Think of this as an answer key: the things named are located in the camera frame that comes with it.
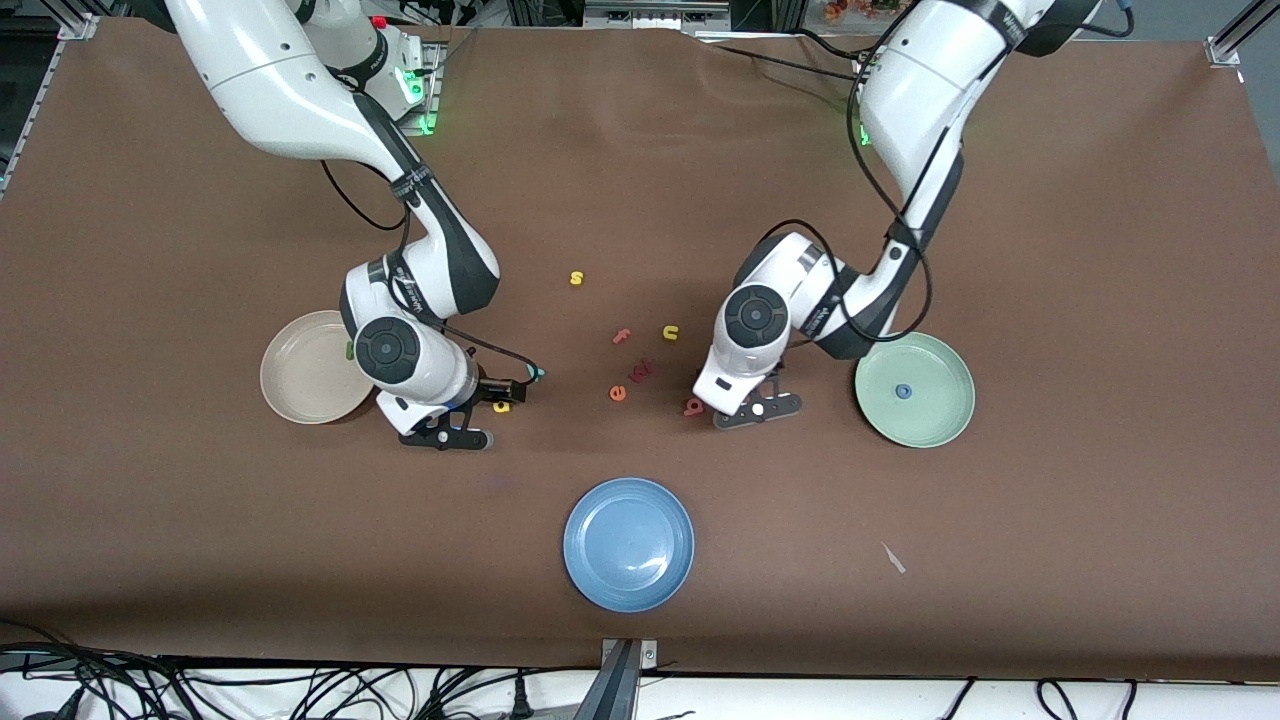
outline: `brown table cover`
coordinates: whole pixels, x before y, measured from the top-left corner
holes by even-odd
[[[840,68],[799,42],[751,46]],[[959,439],[883,439],[813,347],[785,377],[800,416],[682,416],[765,228],[878,256],[846,87],[664,31],[462,47],[415,141],[502,263],[457,325],[548,374],[477,414],[493,451],[440,454],[371,402],[271,413],[266,343],[397,237],[241,141],[175,37],[104,20],[0,202],[0,612],[166,653],[558,665],[643,635],[684,670],[1275,679],[1280,193],[1196,44],[1015,56],[982,99],[922,328],[973,370]],[[575,501],[620,475],[672,489],[698,538],[680,593],[634,616],[561,559]]]

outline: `electrical cord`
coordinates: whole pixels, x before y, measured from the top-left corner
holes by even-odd
[[[772,236],[774,232],[787,225],[800,225],[804,229],[809,231],[809,233],[813,234],[813,237],[818,241],[818,245],[822,246],[822,251],[827,254],[828,259],[831,259],[831,275],[836,286],[836,293],[840,297],[840,310],[845,314],[845,324],[849,325],[861,338],[869,342],[892,342],[908,333],[915,332],[915,328],[920,327],[920,323],[923,323],[924,318],[928,316],[929,307],[933,306],[933,269],[929,266],[929,260],[924,256],[923,252],[916,251],[916,258],[920,260],[920,269],[924,270],[924,302],[920,306],[920,313],[915,316],[914,320],[911,320],[911,324],[908,325],[905,331],[897,334],[873,336],[858,325],[858,323],[854,320],[854,314],[849,310],[849,306],[845,305],[845,295],[849,293],[849,287],[845,284],[844,278],[840,277],[840,270],[836,269],[836,252],[831,249],[831,243],[827,241],[827,237],[822,234],[822,231],[813,227],[813,224],[810,224],[808,220],[801,220],[800,218],[791,218],[788,220],[782,220],[781,223],[765,231],[764,237],[762,237],[760,240],[763,241],[764,238]],[[812,340],[795,341],[792,343],[788,343],[787,348],[791,350],[795,347],[809,345],[809,342],[813,341]]]
[[[516,670],[516,697],[511,703],[511,720],[527,720],[534,716],[534,708],[529,705],[529,692],[525,689],[525,671]]]
[[[973,685],[977,682],[978,678],[966,679],[964,687],[960,688],[960,693],[956,694],[956,698],[951,701],[951,707],[947,710],[947,714],[943,715],[942,717],[938,717],[938,720],[955,720],[956,712],[960,712],[960,703],[964,702],[965,696],[969,694],[969,691],[973,689]]]
[[[1062,685],[1057,684],[1057,680],[1048,680],[1048,679],[1037,680],[1036,683],[1036,700],[1039,701],[1041,707],[1044,710],[1046,715],[1048,715],[1053,720],[1062,720],[1062,716],[1050,710],[1048,702],[1044,701],[1044,688],[1053,688],[1055,691],[1057,691],[1057,697],[1062,698],[1062,706],[1066,707],[1066,714],[1071,717],[1071,720],[1079,720],[1075,716],[1075,707],[1071,705],[1070,698],[1066,697],[1066,691],[1062,689]]]
[[[392,675],[396,675],[398,673],[408,673],[408,671],[407,670],[401,670],[401,669],[388,670],[387,673],[383,673],[381,675],[378,675],[372,680],[366,680],[366,679],[361,678],[357,674],[356,679],[358,680],[358,683],[356,685],[356,689],[352,691],[351,694],[347,696],[347,700],[344,700],[340,703],[338,703],[329,712],[325,712],[325,715],[324,715],[325,720],[333,720],[334,717],[338,716],[338,712],[340,712],[343,708],[351,707],[353,705],[358,705],[361,702],[375,702],[375,703],[380,703],[379,705],[380,708],[381,707],[389,708],[390,707],[390,702],[387,701],[387,696],[384,696],[381,692],[379,692],[375,685],[378,683],[385,680],[387,678],[389,678]],[[360,697],[360,694],[365,693],[365,692],[367,692],[369,694],[371,694],[374,697],[372,698],[357,700]]]
[[[837,73],[835,70],[826,70],[823,68],[815,68],[813,65],[805,65],[805,64],[801,64],[801,63],[792,63],[791,60],[783,60],[782,58],[773,58],[773,56],[769,56],[769,55],[762,55],[759,53],[751,53],[750,50],[739,50],[737,47],[726,47],[724,45],[719,45],[719,44],[714,44],[714,45],[712,45],[712,47],[717,47],[719,50],[723,50],[726,53],[732,53],[735,55],[742,55],[745,58],[754,58],[756,60],[764,60],[767,63],[776,63],[778,65],[786,65],[788,68],[795,68],[797,70],[805,70],[808,73],[814,73],[814,74],[819,74],[819,76],[827,76],[827,77],[833,77],[833,78],[840,78],[840,79],[847,79],[850,82],[858,79],[856,77],[854,77],[851,74],[847,74],[847,73]]]
[[[325,673],[325,675],[326,676],[328,675],[337,675],[340,671],[342,670],[330,670],[329,673]],[[294,678],[265,678],[265,679],[261,679],[261,680],[219,680],[216,678],[191,676],[186,671],[183,671],[183,680],[186,680],[187,683],[198,683],[201,685],[216,685],[216,687],[285,685],[285,684],[289,684],[289,683],[301,683],[303,680],[308,680],[311,683],[315,683],[316,676],[317,676],[317,673],[312,673],[310,675],[298,675],[298,676],[294,676]]]
[[[356,669],[346,670],[344,678],[338,678],[337,675],[334,675],[326,679],[325,682],[320,683],[319,685],[316,685],[315,689],[308,691],[307,694],[303,696],[302,702],[300,702],[298,706],[293,708],[293,714],[289,715],[289,720],[303,720],[305,717],[307,717],[307,712],[312,707],[316,707],[320,703],[320,701],[325,698],[325,696],[342,687],[342,684],[346,683],[347,680],[352,678],[358,678],[360,673],[361,671]]]
[[[467,679],[477,675],[480,670],[474,667],[463,667],[458,670],[457,675],[453,675],[444,684],[440,684],[440,678],[444,675],[442,669],[435,674],[431,682],[431,696],[428,698],[426,703],[413,714],[412,720],[443,720],[444,719],[444,705],[449,702],[449,693],[454,692],[462,685]]]
[[[169,675],[166,674],[168,667],[156,662],[155,660],[140,655],[133,655],[129,652],[105,652],[105,651],[97,651],[95,648],[81,647],[74,643],[70,643],[69,641],[58,638],[49,630],[18,620],[0,618],[0,624],[35,633],[46,641],[44,643],[10,643],[6,646],[0,646],[0,651],[24,652],[35,650],[36,652],[49,652],[50,655],[61,653],[64,659],[70,659],[77,661],[76,679],[79,682],[81,687],[84,688],[86,692],[93,694],[95,697],[101,698],[105,703],[108,703],[109,711],[119,708],[123,712],[123,708],[119,705],[113,705],[115,701],[110,697],[110,694],[106,691],[104,682],[105,679],[120,683],[132,689],[138,697],[140,706],[147,710],[148,715],[155,715],[160,720],[169,720],[170,716],[166,708],[164,707],[164,703],[159,702],[156,697],[148,696],[146,691],[141,685],[138,685],[137,682],[134,682],[133,678],[129,676],[129,674],[125,670],[123,670],[118,665],[114,665],[108,659],[114,657],[133,662],[142,661],[143,666],[155,665],[161,669],[163,676],[168,679],[169,678]],[[81,673],[82,667],[96,669],[97,674],[86,678]],[[93,687],[92,683],[93,680],[99,683],[99,688]],[[155,685],[152,685],[152,691],[155,691]],[[184,708],[188,712],[191,712],[192,720],[202,720],[200,712],[191,703],[189,697],[187,697],[183,693],[179,694],[179,698],[183,701]]]
[[[398,263],[403,263],[403,251],[404,251],[404,247],[408,245],[408,233],[410,233],[410,224],[411,224],[410,223],[408,204],[404,205],[404,219],[401,220],[401,223],[402,223],[402,227],[403,227],[403,232],[401,234],[399,247],[396,251],[396,256],[399,258],[399,260],[397,260]],[[390,282],[394,282],[396,286],[399,287],[401,293],[404,293],[403,281],[401,281],[398,277],[396,277],[394,273],[390,274]],[[401,300],[394,292],[390,292],[389,295],[392,296],[392,300],[396,302],[396,305],[401,310],[408,313],[412,318],[415,318],[417,322],[422,323],[424,325],[428,325],[428,327],[430,327],[430,328],[435,329],[436,332],[440,332],[440,333],[448,333],[448,334],[452,334],[454,337],[460,337],[463,341],[470,342],[471,345],[476,345],[476,346],[484,347],[485,350],[489,350],[492,352],[497,352],[498,355],[506,355],[507,357],[511,357],[513,360],[524,363],[526,365],[526,369],[529,370],[529,379],[527,380],[515,380],[516,384],[524,386],[524,387],[529,387],[529,386],[534,384],[535,382],[538,382],[538,377],[541,374],[540,370],[539,370],[538,363],[534,363],[532,360],[530,360],[529,357],[525,357],[524,355],[521,355],[518,352],[507,350],[506,347],[500,347],[500,346],[493,345],[492,342],[480,340],[480,338],[477,338],[477,337],[475,337],[475,336],[472,336],[470,333],[466,333],[463,331],[453,328],[453,327],[445,324],[444,320],[439,320],[439,319],[436,319],[436,318],[434,318],[431,315],[428,315],[426,313],[415,313],[413,309],[410,307],[403,300]]]
[[[844,58],[846,60],[852,60],[855,63],[861,63],[864,60],[867,53],[870,50],[870,47],[863,47],[861,50],[841,50],[840,47],[836,47],[835,45],[827,42],[827,38],[822,37],[817,32],[813,32],[812,29],[804,28],[804,27],[797,27],[795,29],[788,29],[787,33],[788,35],[799,35],[799,36],[803,36],[803,37],[808,37],[809,40],[817,42],[827,53],[831,53],[832,55],[835,55],[837,58]]]
[[[324,168],[324,177],[329,178],[329,184],[333,186],[333,190],[338,193],[338,197],[342,197],[342,201],[347,204],[347,208],[351,208],[353,213],[356,213],[357,215],[360,215],[361,220],[365,220],[370,225],[372,225],[372,227],[375,227],[375,228],[378,228],[380,231],[385,231],[385,232],[390,232],[393,229],[397,229],[397,228],[399,228],[401,225],[403,225],[403,224],[406,224],[408,222],[408,210],[407,209],[404,211],[404,218],[401,219],[401,222],[396,223],[394,225],[384,225],[384,224],[379,223],[378,220],[370,218],[369,215],[365,214],[364,210],[360,209],[358,205],[356,205],[351,200],[351,197],[347,196],[347,193],[342,190],[342,186],[338,184],[338,181],[333,177],[333,170],[329,169],[328,160],[320,160],[320,167]],[[367,165],[361,165],[361,167],[362,168],[367,168]]]
[[[1129,711],[1133,710],[1133,701],[1138,697],[1138,680],[1125,680],[1125,684],[1129,685],[1129,692],[1125,693],[1124,706],[1120,708],[1120,720],[1129,720]],[[1062,707],[1066,708],[1068,716],[1071,720],[1079,720],[1075,715],[1075,706],[1073,706],[1071,700],[1066,697],[1066,691],[1062,689],[1059,680],[1052,678],[1046,678],[1036,683],[1036,700],[1039,701],[1041,708],[1044,710],[1046,715],[1053,720],[1064,720],[1061,715],[1050,708],[1048,702],[1044,700],[1044,688],[1053,688],[1053,691],[1057,692],[1057,697],[1061,698]]]
[[[191,694],[196,696],[196,700],[198,700],[200,702],[205,703],[206,707],[209,707],[215,714],[218,714],[218,716],[220,716],[223,720],[242,720],[241,717],[236,717],[234,715],[230,715],[229,712],[225,712],[223,708],[220,708],[216,705],[214,705],[212,702],[210,702],[209,698],[206,698],[204,696],[204,693],[201,693],[196,688],[191,688]]]
[[[1129,37],[1130,35],[1133,35],[1133,27],[1134,27],[1133,8],[1129,6],[1129,0],[1117,0],[1116,4],[1120,5],[1120,10],[1124,12],[1124,20],[1125,20],[1124,29],[1115,29],[1115,28],[1102,27],[1102,26],[1094,26],[1094,24],[1089,24],[1089,23],[1080,23],[1080,24],[1074,24],[1074,23],[1039,23],[1039,24],[1034,26],[1032,29],[1038,29],[1038,28],[1042,28],[1042,27],[1069,27],[1071,29],[1084,29],[1084,31],[1088,31],[1088,32],[1096,32],[1098,35],[1105,35],[1107,37]]]
[[[559,673],[559,671],[564,671],[564,670],[577,670],[577,667],[536,667],[536,669],[532,669],[532,670],[522,669],[522,670],[518,670],[518,673],[522,676],[527,678],[530,675],[540,675],[543,673]],[[413,716],[413,720],[426,720],[433,711],[443,714],[445,705],[448,705],[451,702],[454,702],[458,698],[461,698],[461,697],[463,697],[463,696],[466,696],[468,693],[479,691],[480,688],[488,688],[489,685],[493,685],[493,684],[497,684],[497,683],[507,683],[507,682],[511,682],[511,680],[515,680],[515,679],[516,679],[516,673],[511,673],[511,674],[507,674],[507,675],[499,675],[497,678],[489,678],[489,679],[486,679],[484,682],[480,682],[480,683],[476,683],[474,685],[468,685],[466,688],[458,689],[453,694],[442,698],[436,705],[431,705],[431,702],[428,701],[428,703],[422,706],[422,710]]]
[[[356,707],[356,706],[360,706],[360,705],[366,705],[366,703],[370,703],[370,702],[374,703],[374,707],[378,708],[378,720],[387,720],[387,706],[383,705],[383,703],[380,703],[380,702],[378,702],[376,700],[374,700],[371,697],[360,698],[360,700],[357,700],[355,702],[351,702],[351,700],[348,698],[340,707],[346,707],[346,708],[349,710],[352,707]],[[332,717],[334,717],[334,715],[325,714],[325,717],[332,719]]]

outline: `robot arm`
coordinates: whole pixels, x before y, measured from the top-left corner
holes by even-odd
[[[489,304],[498,287],[498,260],[387,109],[361,92],[366,81],[376,85],[380,76],[365,72],[372,65],[332,74],[300,24],[312,18],[296,14],[314,12],[315,3],[294,0],[292,9],[284,0],[166,5],[196,70],[241,137],[284,158],[364,163],[390,182],[426,228],[425,238],[347,274],[339,301],[343,323],[361,370],[383,389],[378,405],[403,443],[489,447],[492,436],[467,428],[467,419],[461,425],[436,420],[454,410],[470,418],[470,407],[481,400],[522,401],[524,386],[485,378],[439,328],[453,315]],[[361,53],[367,58],[370,42],[388,51],[383,36],[358,17],[357,3],[330,0],[324,12],[308,28],[324,40],[328,61],[340,65]]]
[[[1025,40],[1025,28],[1056,5],[1059,17],[1083,22],[1098,3],[919,0],[909,9],[859,96],[863,126],[906,197],[879,261],[863,274],[799,233],[763,240],[739,269],[736,287],[716,318],[712,348],[694,384],[698,397],[735,414],[781,360],[791,328],[837,360],[867,355],[874,341],[864,336],[882,337],[891,325],[918,264],[913,247],[928,247],[955,193],[969,111]],[[1055,38],[1053,49],[1069,36]],[[845,309],[861,333],[850,327]]]
[[[479,310],[498,260],[376,101],[334,79],[283,0],[168,0],[187,54],[247,142],[284,158],[353,160],[392,182],[426,228],[406,250],[436,318]]]

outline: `floor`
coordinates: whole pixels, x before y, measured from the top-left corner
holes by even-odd
[[[310,670],[218,670],[193,671],[191,676],[232,682],[261,682],[271,678],[302,678],[268,687],[206,685],[196,691],[197,710],[205,717],[233,720],[284,720],[301,705],[308,692]],[[379,670],[366,670],[362,678],[374,680]],[[374,702],[367,692],[355,694],[355,678],[338,678],[332,688],[315,685],[312,697],[328,694],[306,717],[343,717],[387,720],[410,715],[413,698],[425,698],[435,670],[412,670],[408,676],[392,674],[379,680],[378,692],[385,705]],[[490,670],[472,682],[509,675],[509,670]],[[527,678],[529,703],[540,711],[532,720],[570,720],[573,706],[581,702],[595,674],[582,670],[556,671]],[[805,720],[936,720],[945,717],[955,703],[964,680],[905,679],[745,679],[745,678],[671,678],[645,679],[640,685],[636,720],[741,720],[748,717],[803,717]],[[76,683],[69,680],[23,680],[17,673],[0,676],[0,720],[18,720],[36,712],[56,710],[70,696]],[[1060,717],[1106,719],[1124,717],[1128,687],[1123,683],[1064,682],[1064,692],[1075,712],[1064,711],[1052,688],[1046,703]],[[113,693],[134,715],[136,697],[129,692]],[[165,696],[168,706],[178,707],[173,694]],[[513,684],[499,682],[468,692],[445,706],[448,720],[499,720],[511,712]],[[1225,685],[1192,683],[1142,683],[1134,694],[1129,720],[1262,720],[1280,716],[1280,688],[1274,685]],[[86,696],[79,720],[109,720],[105,706]],[[955,720],[1010,719],[1050,720],[1036,697],[1036,683],[980,680],[964,697]]]

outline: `beige plate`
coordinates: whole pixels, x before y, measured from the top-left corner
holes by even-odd
[[[293,320],[262,355],[262,397],[285,420],[332,423],[365,401],[374,383],[347,360],[342,314],[321,310]]]

